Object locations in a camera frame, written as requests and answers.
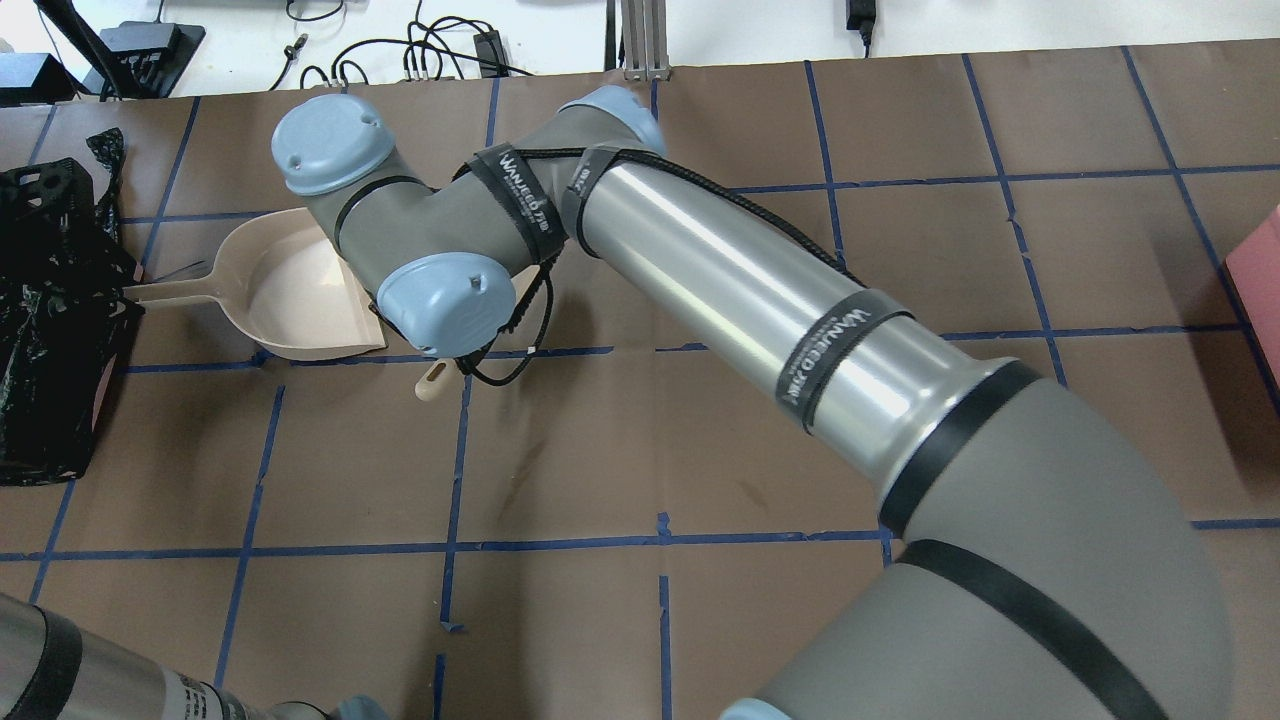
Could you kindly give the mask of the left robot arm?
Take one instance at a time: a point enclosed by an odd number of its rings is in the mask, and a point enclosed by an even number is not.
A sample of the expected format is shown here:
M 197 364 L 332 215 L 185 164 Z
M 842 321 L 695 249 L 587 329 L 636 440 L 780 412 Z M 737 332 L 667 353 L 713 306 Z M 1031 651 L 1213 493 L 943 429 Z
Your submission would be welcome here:
M 229 691 L 146 659 L 72 620 L 1 597 L 5 719 L 385 719 L 365 694 L 332 710 L 287 701 L 255 707 Z

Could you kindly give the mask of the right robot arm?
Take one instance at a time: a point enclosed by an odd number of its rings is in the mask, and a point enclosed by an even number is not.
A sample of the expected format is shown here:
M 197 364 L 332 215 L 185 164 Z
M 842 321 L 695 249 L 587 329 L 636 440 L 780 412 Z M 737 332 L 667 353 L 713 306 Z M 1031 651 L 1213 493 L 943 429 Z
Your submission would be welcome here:
M 1225 719 L 1233 642 L 1201 538 L 1142 454 L 1016 359 L 978 360 L 788 223 L 666 159 L 605 85 L 426 186 L 379 110 L 326 94 L 270 140 L 416 350 L 475 359 L 570 240 L 876 487 L 904 550 L 726 719 Z

